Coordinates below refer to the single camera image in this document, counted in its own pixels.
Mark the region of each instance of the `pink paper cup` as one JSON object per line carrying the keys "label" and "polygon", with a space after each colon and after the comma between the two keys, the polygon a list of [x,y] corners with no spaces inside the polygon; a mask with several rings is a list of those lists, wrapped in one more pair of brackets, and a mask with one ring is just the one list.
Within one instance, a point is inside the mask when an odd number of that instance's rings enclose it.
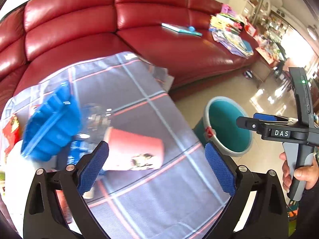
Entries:
{"label": "pink paper cup", "polygon": [[163,164],[164,144],[161,139],[109,127],[104,141],[109,145],[109,155],[103,170],[159,169]]}

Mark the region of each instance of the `plastic bucket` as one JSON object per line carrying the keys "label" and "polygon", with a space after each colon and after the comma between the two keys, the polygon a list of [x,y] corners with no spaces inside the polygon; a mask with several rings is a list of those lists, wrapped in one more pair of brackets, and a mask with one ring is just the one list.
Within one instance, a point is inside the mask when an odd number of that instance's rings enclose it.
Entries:
{"label": "plastic bucket", "polygon": [[215,97],[193,130],[203,146],[211,141],[224,155],[242,156],[251,148],[252,131],[237,127],[239,116],[248,116],[240,105],[227,97]]}

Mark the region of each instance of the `blue toy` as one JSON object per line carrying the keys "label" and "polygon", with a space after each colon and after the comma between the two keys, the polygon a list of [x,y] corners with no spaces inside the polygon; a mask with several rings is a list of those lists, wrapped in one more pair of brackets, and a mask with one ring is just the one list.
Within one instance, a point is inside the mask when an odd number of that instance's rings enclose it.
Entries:
{"label": "blue toy", "polygon": [[81,114],[71,95],[70,83],[62,83],[28,120],[21,155],[47,162],[81,129]]}

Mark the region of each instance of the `bucket rim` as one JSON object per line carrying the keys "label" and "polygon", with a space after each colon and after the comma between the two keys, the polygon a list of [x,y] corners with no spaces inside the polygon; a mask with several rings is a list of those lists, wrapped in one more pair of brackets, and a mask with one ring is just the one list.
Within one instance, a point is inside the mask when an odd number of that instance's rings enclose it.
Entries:
{"label": "bucket rim", "polygon": [[250,134],[250,139],[249,139],[249,145],[248,147],[242,151],[242,152],[235,152],[230,150],[229,148],[227,148],[226,146],[224,146],[219,139],[216,136],[216,132],[213,131],[213,128],[210,124],[210,120],[209,120],[209,108],[211,106],[211,104],[215,101],[226,101],[229,102],[230,104],[232,104],[233,106],[235,106],[242,114],[244,117],[248,117],[247,112],[245,112],[245,110],[234,100],[228,98],[228,97],[224,97],[224,96],[217,96],[212,98],[211,100],[209,100],[209,102],[206,104],[206,107],[204,109],[204,115],[203,115],[203,124],[204,124],[204,129],[206,133],[209,133],[207,138],[209,141],[213,142],[214,145],[217,146],[217,148],[221,151],[221,153],[223,153],[224,155],[228,155],[228,156],[235,156],[235,157],[239,157],[244,155],[245,153],[247,153],[251,147],[252,147],[252,141],[253,141],[253,132],[251,130],[249,130],[249,134]]}

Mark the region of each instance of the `finger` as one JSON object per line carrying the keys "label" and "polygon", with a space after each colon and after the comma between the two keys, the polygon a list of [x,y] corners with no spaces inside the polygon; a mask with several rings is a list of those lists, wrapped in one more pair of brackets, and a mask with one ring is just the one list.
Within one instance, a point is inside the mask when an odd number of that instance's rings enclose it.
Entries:
{"label": "finger", "polygon": [[284,163],[282,165],[282,171],[283,171],[285,177],[287,177],[289,175],[290,169],[289,169],[287,161],[284,161]]}
{"label": "finger", "polygon": [[306,181],[306,189],[311,189],[318,181],[319,167],[317,162],[313,161],[313,166],[304,166],[295,170],[294,177],[300,181]]}
{"label": "finger", "polygon": [[279,155],[279,159],[283,160],[283,161],[286,161],[287,160],[287,156],[286,156],[286,153],[283,152]]}
{"label": "finger", "polygon": [[289,192],[289,188],[286,186],[286,184],[282,184],[282,187],[284,188],[284,190],[288,193]]}
{"label": "finger", "polygon": [[283,177],[282,178],[283,183],[289,188],[291,183],[292,183],[292,179],[291,176],[288,175],[287,177]]}

